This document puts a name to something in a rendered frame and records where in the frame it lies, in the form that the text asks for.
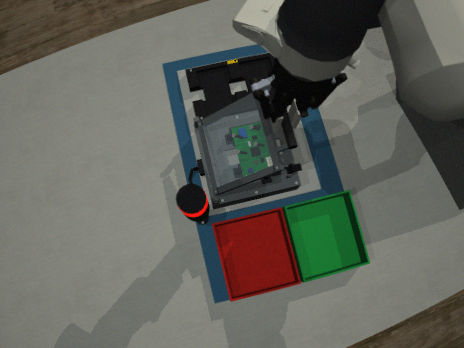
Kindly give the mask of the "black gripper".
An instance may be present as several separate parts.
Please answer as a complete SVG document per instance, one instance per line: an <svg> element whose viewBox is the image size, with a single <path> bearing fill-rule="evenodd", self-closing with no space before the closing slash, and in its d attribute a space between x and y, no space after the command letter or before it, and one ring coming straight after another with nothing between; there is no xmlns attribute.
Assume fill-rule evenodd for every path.
<svg viewBox="0 0 464 348"><path fill-rule="evenodd" d="M301 117L308 116L307 110L309 107L317 109L335 88L346 80L345 70L332 79L320 81L312 81L294 76L275 58L274 68L269 72L268 78L262 80L252 78L250 79L250 85L254 98L260 101L264 119L272 117L270 119L272 129L274 133L277 133L290 101L293 100L288 115L292 128L296 129ZM271 87L277 90L272 98L273 100L270 98L270 104L268 97L270 96L269 91Z"/></svg>

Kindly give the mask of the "green open-top bin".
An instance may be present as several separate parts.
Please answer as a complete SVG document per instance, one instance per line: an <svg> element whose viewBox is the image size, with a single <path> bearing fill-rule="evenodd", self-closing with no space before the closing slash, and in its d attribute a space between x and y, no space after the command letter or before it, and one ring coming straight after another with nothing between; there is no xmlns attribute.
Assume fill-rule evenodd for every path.
<svg viewBox="0 0 464 348"><path fill-rule="evenodd" d="M282 209L301 282L370 264L350 190Z"/></svg>

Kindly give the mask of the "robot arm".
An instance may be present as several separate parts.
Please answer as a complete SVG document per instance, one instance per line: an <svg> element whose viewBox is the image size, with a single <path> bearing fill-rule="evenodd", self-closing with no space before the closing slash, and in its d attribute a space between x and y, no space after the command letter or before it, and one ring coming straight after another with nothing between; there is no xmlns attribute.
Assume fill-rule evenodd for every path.
<svg viewBox="0 0 464 348"><path fill-rule="evenodd" d="M356 69L367 28L382 27L400 99L434 121L464 118L464 0L245 0L232 27L312 81Z"/></svg>

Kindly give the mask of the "red open-top bin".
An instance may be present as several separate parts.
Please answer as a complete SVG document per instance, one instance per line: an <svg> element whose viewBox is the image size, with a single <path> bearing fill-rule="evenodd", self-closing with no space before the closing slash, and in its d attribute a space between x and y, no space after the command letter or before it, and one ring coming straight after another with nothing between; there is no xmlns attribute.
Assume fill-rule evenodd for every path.
<svg viewBox="0 0 464 348"><path fill-rule="evenodd" d="M301 284L282 207L212 227L230 302Z"/></svg>

